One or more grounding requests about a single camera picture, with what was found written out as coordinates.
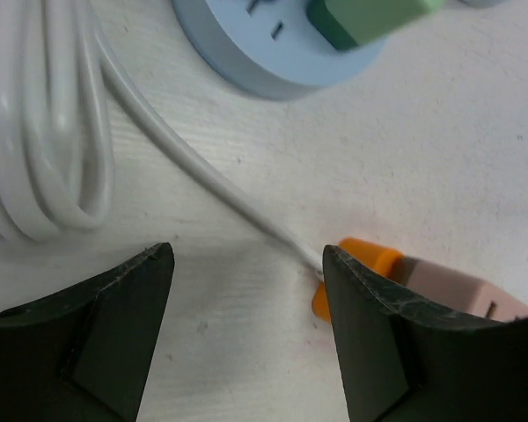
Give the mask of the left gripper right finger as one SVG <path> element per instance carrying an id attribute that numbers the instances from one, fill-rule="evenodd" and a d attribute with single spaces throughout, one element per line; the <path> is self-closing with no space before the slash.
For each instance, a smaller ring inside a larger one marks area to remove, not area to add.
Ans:
<path id="1" fill-rule="evenodd" d="M 323 251 L 326 296 L 353 421 L 528 421 L 528 317 L 447 308 Z"/>

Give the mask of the green plug adapter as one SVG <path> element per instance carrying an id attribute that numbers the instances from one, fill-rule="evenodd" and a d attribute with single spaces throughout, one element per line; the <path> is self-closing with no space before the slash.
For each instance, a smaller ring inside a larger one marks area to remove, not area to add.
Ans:
<path id="1" fill-rule="evenodd" d="M 306 15 L 338 51 L 365 46 L 424 18 L 443 0 L 312 0 Z"/>

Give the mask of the orange power strip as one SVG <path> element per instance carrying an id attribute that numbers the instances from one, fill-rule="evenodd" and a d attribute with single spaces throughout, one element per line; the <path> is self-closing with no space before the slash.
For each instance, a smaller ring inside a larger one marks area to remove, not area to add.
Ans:
<path id="1" fill-rule="evenodd" d="M 338 245 L 374 273 L 386 278 L 391 275 L 393 268 L 404 258 L 400 251 L 355 237 L 346 237 Z M 312 312 L 316 317 L 331 323 L 324 282 L 319 283 L 312 298 Z"/>

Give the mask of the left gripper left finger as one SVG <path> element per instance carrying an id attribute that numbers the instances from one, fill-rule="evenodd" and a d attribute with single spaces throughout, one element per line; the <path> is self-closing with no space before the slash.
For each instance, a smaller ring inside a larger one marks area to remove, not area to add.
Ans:
<path id="1" fill-rule="evenodd" d="M 0 313 L 0 421 L 134 421 L 174 270 L 160 243 Z"/>

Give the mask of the round light blue power strip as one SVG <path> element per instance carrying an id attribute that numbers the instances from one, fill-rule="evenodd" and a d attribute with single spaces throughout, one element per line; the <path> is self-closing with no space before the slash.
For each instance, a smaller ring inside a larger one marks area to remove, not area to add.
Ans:
<path id="1" fill-rule="evenodd" d="M 348 81 L 385 44 L 336 50 L 307 18 L 305 1 L 172 0 L 172 7 L 190 43 L 217 74 L 275 101 Z"/>

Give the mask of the brown pink plug adapter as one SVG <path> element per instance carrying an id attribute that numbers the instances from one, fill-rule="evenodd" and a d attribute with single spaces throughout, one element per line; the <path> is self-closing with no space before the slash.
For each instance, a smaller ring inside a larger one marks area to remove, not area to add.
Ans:
<path id="1" fill-rule="evenodd" d="M 433 302 L 476 317 L 499 322 L 528 317 L 528 306 L 496 285 L 427 260 L 400 258 L 388 279 Z"/>

